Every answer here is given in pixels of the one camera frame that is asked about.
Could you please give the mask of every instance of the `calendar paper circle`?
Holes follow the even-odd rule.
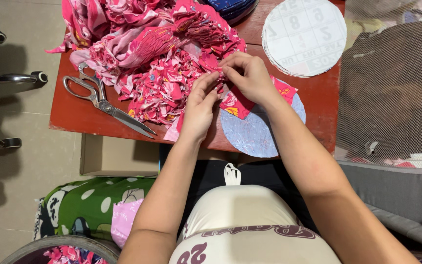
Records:
[[[328,0],[286,0],[267,16],[262,45],[280,71],[310,77],[337,63],[346,36],[343,15]]]

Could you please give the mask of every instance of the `mesh net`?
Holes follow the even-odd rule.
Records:
[[[422,168],[422,0],[347,0],[335,158]]]

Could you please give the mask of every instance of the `scissors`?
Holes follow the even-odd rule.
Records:
[[[115,117],[115,119],[117,119],[121,123],[124,123],[125,125],[127,125],[130,128],[138,131],[139,133],[145,135],[146,137],[153,138],[151,135],[146,133],[146,131],[147,131],[149,133],[156,135],[156,133],[153,130],[151,130],[145,124],[143,124],[143,123],[139,122],[138,120],[132,118],[127,113],[125,113],[125,112],[121,111],[120,109],[114,107],[113,105],[111,105],[107,101],[107,99],[105,97],[104,83],[102,82],[102,80],[97,78],[95,76],[95,74],[94,74],[94,76],[86,75],[84,73],[84,68],[86,68],[86,67],[88,67],[87,63],[79,64],[79,66],[78,66],[79,78],[73,77],[73,76],[64,76],[63,77],[63,85],[66,88],[66,90],[77,98],[86,99],[86,100],[91,101],[92,104],[95,106],[95,108],[101,110],[104,113],[109,114],[112,117]],[[71,80],[71,81],[79,84],[80,86],[90,90],[91,95],[80,96],[79,94],[74,93],[69,88],[69,85],[67,83],[68,80]],[[83,80],[89,80],[89,81],[92,81],[93,83],[95,83],[98,87],[98,91],[92,85],[86,83]]]

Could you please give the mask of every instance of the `scissor handle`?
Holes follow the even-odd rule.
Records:
[[[105,89],[104,89],[104,83],[101,79],[97,78],[95,75],[87,75],[84,73],[84,68],[89,67],[87,63],[79,63],[79,66],[77,69],[79,70],[79,78],[82,80],[89,80],[97,84],[98,87],[98,93],[99,93],[99,100],[105,100]]]
[[[73,90],[71,90],[71,88],[69,87],[69,84],[67,83],[68,80],[71,80],[77,84],[79,84],[80,86],[86,88],[87,90],[91,91],[91,95],[89,96],[80,96],[79,94],[73,92]],[[73,77],[73,76],[64,76],[63,77],[63,85],[66,88],[66,90],[71,93],[72,95],[74,95],[77,98],[81,98],[81,99],[86,99],[89,101],[92,101],[93,104],[98,103],[98,94],[97,94],[97,90],[90,84],[86,83],[85,81]]]

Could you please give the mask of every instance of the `light blue fabric circle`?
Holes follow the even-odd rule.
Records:
[[[291,106],[305,123],[304,105],[297,93]],[[243,120],[221,109],[221,126],[227,140],[241,152],[260,158],[279,155],[270,122],[260,105],[255,104]]]

